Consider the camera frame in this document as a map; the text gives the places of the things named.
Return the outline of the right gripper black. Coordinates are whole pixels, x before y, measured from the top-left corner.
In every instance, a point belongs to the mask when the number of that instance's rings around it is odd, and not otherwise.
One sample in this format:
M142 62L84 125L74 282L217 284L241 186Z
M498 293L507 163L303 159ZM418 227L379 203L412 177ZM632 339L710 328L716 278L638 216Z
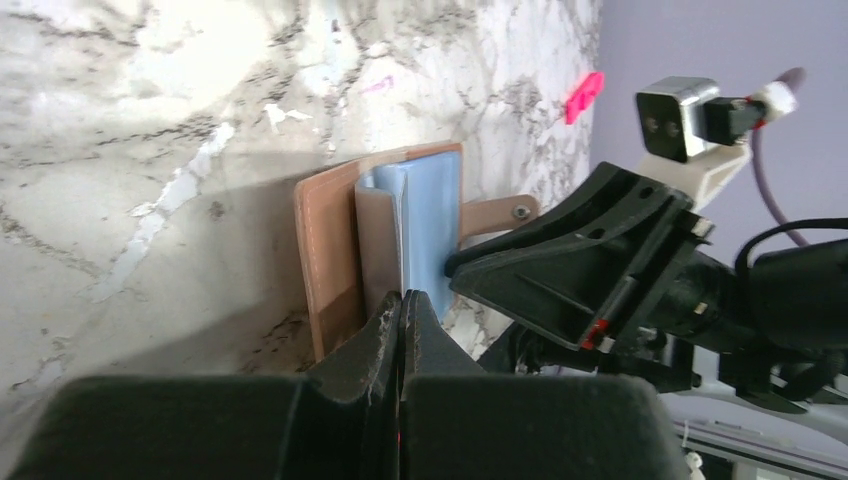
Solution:
M453 254L445 274L455 293L570 350L602 335L624 340L647 319L655 338L601 356L598 370L641 377L661 393L710 387L694 370L703 348L719 357L714 382L758 407L846 405L837 386L847 372L846 240L752 259L772 235L764 232L734 267L697 252L682 269L696 246L693 205L603 162L545 214Z

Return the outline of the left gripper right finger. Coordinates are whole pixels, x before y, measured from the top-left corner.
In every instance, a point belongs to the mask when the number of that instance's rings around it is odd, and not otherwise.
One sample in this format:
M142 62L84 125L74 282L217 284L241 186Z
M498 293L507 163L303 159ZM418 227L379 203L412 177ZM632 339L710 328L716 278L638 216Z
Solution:
M441 328L428 296L403 299L405 479L685 479L655 389L621 376L484 371Z

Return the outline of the brown leather card holder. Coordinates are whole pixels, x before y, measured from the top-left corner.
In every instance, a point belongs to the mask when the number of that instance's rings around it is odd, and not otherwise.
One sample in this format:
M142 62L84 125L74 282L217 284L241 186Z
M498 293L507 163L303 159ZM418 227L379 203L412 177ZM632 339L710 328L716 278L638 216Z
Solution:
M426 292L439 319L454 303L444 266L471 237L540 214L519 194L466 202L463 147L441 142L369 154L312 174L293 192L317 360L352 338L388 291Z

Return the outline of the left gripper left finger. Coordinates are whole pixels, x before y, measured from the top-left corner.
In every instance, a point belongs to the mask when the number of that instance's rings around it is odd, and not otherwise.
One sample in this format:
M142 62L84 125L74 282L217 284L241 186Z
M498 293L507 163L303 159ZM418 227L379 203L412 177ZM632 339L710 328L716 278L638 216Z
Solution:
M14 479L395 479L402 299L294 376L100 376L48 404Z

